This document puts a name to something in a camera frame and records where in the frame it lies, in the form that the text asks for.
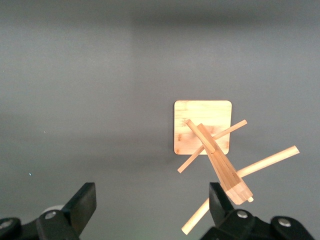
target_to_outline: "wooden block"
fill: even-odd
[[[199,138],[186,124],[190,119],[195,125],[203,124],[211,136],[231,125],[232,104],[227,100],[197,101],[179,100],[174,104],[174,152],[179,155],[192,155],[202,145]],[[229,152],[230,134],[217,141],[224,154]]]

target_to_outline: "wooden stand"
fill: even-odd
[[[199,124],[198,126],[196,126],[190,119],[187,119],[185,121],[185,124],[198,137],[198,139],[202,143],[202,146],[199,147],[181,167],[179,167],[179,173],[186,169],[186,167],[204,149],[209,157],[214,171],[216,172],[220,180],[222,189],[236,205],[240,205],[245,201],[252,202],[254,200],[252,192],[242,180],[242,177],[299,153],[297,147],[292,146],[263,160],[260,160],[250,166],[247,166],[239,171],[236,171],[229,159],[221,150],[220,146],[217,144],[216,140],[219,137],[222,137],[225,134],[229,134],[230,132],[244,126],[245,124],[247,124],[247,121],[243,120],[236,125],[227,128],[221,133],[216,134],[214,137],[211,136],[210,132],[203,124]],[[201,205],[201,207],[195,212],[195,214],[182,227],[182,231],[187,235],[208,210],[209,199],[207,199]]]

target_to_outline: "screw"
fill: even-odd
[[[246,219],[248,217],[248,214],[245,211],[239,210],[236,212],[239,218]]]
[[[6,227],[9,227],[14,221],[12,219],[8,221],[4,221],[3,223],[0,224],[0,230],[5,229]]]
[[[285,219],[285,218],[279,218],[279,219],[278,219],[278,223],[279,223],[281,226],[284,226],[284,227],[287,227],[287,228],[291,227],[291,223],[290,223],[287,219]]]
[[[55,211],[51,211],[51,212],[48,212],[46,215],[45,215],[45,219],[52,219],[57,213]]]

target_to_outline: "wooden dowel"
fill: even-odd
[[[185,123],[189,126],[192,132],[200,139],[202,144],[204,144],[209,149],[210,153],[214,153],[216,151],[216,149],[211,145],[211,143],[205,138],[205,136],[190,119],[188,119]]]
[[[199,156],[199,154],[204,150],[204,146],[201,145],[201,147],[199,147],[194,154],[192,154],[179,168],[178,168],[178,172],[182,173],[195,159],[196,157]]]
[[[242,120],[240,122],[238,122],[237,124],[223,130],[222,132],[219,132],[218,134],[214,135],[213,136],[213,139],[214,140],[217,140],[241,127],[243,127],[244,125],[247,124],[247,121],[246,120]],[[196,157],[199,156],[199,154],[204,150],[204,146],[201,145],[195,152],[194,154],[192,154],[179,168],[178,168],[178,172],[179,173],[182,173],[195,159]]]
[[[264,169],[272,164],[278,163],[284,159],[287,159],[289,157],[292,157],[299,153],[299,150],[296,146],[289,147],[283,151],[280,151],[274,155],[271,155],[265,159],[262,159],[260,161],[257,161],[247,167],[244,167],[237,171],[237,174],[239,177],[243,178],[244,176],[247,176],[249,174],[252,174],[256,171],[259,171],[261,169]]]
[[[227,134],[229,134],[229,133],[231,133],[231,132],[233,132],[233,131],[241,128],[241,127],[243,127],[246,124],[247,124],[247,121],[246,120],[242,120],[242,121],[238,122],[237,124],[235,124],[235,125],[233,125],[231,127],[228,127],[227,129],[225,129],[225,130],[217,133],[216,135],[214,135],[213,136],[213,140],[217,140],[217,139],[219,139],[219,138],[221,138],[221,137],[223,137],[223,136],[225,136],[225,135],[227,135]]]
[[[181,228],[185,235],[188,235],[200,219],[209,211],[209,198],[201,205],[201,207],[193,214],[193,216]]]

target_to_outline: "square wooden base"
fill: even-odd
[[[179,155],[192,155],[201,145],[201,141],[187,126],[190,119],[195,125],[203,124],[211,136],[222,132],[231,125],[232,104],[227,100],[178,100],[174,103],[174,152]],[[224,154],[229,152],[230,134],[218,140]]]

